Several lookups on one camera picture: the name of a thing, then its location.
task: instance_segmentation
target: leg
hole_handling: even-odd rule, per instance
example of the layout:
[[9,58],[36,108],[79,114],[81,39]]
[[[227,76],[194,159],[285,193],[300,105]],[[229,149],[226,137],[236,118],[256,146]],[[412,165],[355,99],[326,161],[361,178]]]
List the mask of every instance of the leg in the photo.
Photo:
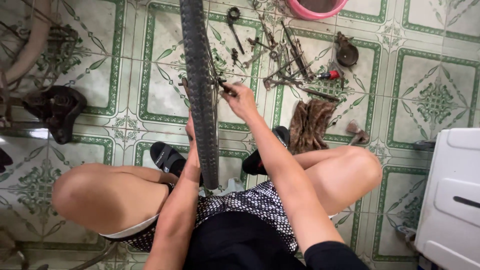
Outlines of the leg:
[[160,212],[173,174],[99,163],[64,173],[54,184],[52,204],[63,217],[101,234],[121,232]]
[[352,146],[295,155],[329,215],[344,210],[382,181],[382,168],[369,151]]

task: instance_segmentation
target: bicycle tire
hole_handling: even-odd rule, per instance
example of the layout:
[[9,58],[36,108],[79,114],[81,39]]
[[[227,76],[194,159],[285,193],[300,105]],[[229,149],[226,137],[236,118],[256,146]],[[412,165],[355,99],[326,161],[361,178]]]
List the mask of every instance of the bicycle tire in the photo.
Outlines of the bicycle tire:
[[218,138],[214,103],[216,96],[209,72],[210,47],[202,1],[180,0],[180,17],[198,158],[205,187],[217,189]]

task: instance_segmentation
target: polka dot shorts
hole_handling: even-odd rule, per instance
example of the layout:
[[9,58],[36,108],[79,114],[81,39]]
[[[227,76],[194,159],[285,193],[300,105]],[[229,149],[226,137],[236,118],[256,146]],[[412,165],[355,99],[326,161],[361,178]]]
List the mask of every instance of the polka dot shorts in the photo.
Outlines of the polka dot shorts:
[[[195,228],[208,218],[228,211],[248,212],[256,215],[276,229],[292,254],[297,252],[298,243],[293,236],[293,230],[283,210],[280,197],[271,181],[266,181],[246,191],[231,192],[225,196],[200,196]],[[105,238],[113,242],[125,243],[140,251],[150,252],[157,221],[155,220],[147,228],[130,236]]]

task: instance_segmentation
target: brown cloth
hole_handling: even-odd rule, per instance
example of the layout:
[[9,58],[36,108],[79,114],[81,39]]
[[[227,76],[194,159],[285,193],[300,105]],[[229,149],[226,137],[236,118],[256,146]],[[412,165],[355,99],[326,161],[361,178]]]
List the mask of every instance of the brown cloth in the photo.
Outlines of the brown cloth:
[[312,99],[308,104],[299,101],[290,123],[290,145],[292,155],[328,149],[323,136],[336,104]]

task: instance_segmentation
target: knee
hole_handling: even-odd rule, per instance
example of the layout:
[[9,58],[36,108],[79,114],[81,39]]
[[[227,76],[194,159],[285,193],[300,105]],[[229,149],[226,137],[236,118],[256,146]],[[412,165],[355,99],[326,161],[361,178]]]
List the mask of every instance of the knee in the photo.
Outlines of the knee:
[[348,162],[358,168],[364,180],[373,186],[382,181],[382,165],[378,158],[365,148],[357,146],[342,146]]
[[83,164],[62,174],[53,184],[52,206],[63,217],[74,212],[82,197],[86,196],[90,172],[97,163]]

